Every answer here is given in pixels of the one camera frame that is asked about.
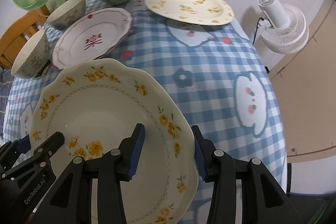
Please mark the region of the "scalloped yellow flower plate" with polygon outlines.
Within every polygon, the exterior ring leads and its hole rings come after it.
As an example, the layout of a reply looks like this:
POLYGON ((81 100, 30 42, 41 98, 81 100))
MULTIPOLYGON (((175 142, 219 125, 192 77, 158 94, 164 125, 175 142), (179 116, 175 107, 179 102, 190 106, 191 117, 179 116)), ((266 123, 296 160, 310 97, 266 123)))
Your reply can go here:
POLYGON ((114 59, 62 70, 34 110, 32 149, 59 131, 64 145, 52 157, 60 175, 76 156, 96 159, 117 148, 137 124, 145 126, 138 168, 121 185, 129 223, 177 223, 198 187, 195 142, 185 117, 150 74, 114 59))

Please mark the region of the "white plate red pattern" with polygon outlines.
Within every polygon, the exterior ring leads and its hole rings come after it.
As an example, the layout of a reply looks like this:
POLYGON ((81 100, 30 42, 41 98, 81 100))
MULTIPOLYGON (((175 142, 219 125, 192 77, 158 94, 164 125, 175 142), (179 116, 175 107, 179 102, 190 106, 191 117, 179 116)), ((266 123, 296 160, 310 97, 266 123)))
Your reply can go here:
POLYGON ((60 36, 52 52, 52 63, 65 69, 103 57, 116 48, 131 29, 131 13, 122 8, 94 11, 72 24, 60 36))

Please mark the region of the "beaded yellow flower plate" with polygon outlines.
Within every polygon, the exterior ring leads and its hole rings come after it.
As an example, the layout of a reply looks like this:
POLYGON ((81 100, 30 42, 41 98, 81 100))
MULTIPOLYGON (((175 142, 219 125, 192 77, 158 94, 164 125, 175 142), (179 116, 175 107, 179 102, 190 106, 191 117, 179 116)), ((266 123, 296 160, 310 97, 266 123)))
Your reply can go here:
POLYGON ((147 8, 165 18, 203 26, 221 26, 234 18, 223 0, 145 0, 147 8))

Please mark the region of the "grey plaid pillow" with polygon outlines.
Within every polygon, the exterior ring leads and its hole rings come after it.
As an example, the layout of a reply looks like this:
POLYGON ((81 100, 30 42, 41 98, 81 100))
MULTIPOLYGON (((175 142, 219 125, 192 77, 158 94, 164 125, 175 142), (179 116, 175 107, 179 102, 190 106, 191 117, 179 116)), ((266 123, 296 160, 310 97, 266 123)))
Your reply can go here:
POLYGON ((0 68, 0 107, 1 107, 1 138, 3 138, 3 132, 5 129, 5 114, 7 101, 9 99, 9 94, 11 86, 14 82, 14 76, 11 74, 10 69, 0 68))

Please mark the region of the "wooden bed headboard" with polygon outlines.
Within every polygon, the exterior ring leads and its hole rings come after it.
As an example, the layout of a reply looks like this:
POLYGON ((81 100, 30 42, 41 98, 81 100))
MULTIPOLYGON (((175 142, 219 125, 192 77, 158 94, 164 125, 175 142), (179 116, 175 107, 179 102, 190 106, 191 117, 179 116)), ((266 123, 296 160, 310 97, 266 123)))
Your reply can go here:
POLYGON ((39 28, 45 24, 50 15, 46 6, 28 11, 26 15, 16 20, 1 37, 0 65, 1 68, 11 68, 18 53, 26 42, 39 28))

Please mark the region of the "blue checkered tablecloth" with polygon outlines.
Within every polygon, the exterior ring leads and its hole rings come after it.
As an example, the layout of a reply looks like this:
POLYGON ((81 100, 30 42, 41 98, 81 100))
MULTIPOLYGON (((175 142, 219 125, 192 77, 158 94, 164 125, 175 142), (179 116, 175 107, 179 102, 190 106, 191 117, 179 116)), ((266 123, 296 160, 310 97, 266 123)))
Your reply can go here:
MULTIPOLYGON (((173 23, 156 15, 146 8, 145 0, 131 0, 122 7, 132 14, 133 27, 107 57, 147 71, 205 138, 235 159, 261 159, 286 191, 288 172, 280 110, 266 69, 238 21, 202 27, 173 23), (248 125, 243 121, 247 114, 237 113, 237 79, 257 88, 263 85, 266 122, 258 117, 248 125)), ((6 106, 5 143, 28 133, 42 90, 59 72, 50 67, 42 79, 14 80, 6 106)), ((206 223, 212 189, 213 184, 200 179, 194 200, 179 223, 206 223)))

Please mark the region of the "white floor fan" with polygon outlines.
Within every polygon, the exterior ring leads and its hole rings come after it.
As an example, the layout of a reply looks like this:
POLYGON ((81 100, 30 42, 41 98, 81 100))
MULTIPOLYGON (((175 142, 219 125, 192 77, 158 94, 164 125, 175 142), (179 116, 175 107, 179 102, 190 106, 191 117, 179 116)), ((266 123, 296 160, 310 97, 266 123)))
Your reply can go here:
POLYGON ((306 46, 309 26, 305 15, 298 7, 281 0, 257 2, 270 23, 270 27, 261 33, 267 48, 278 54, 289 55, 299 52, 306 46))

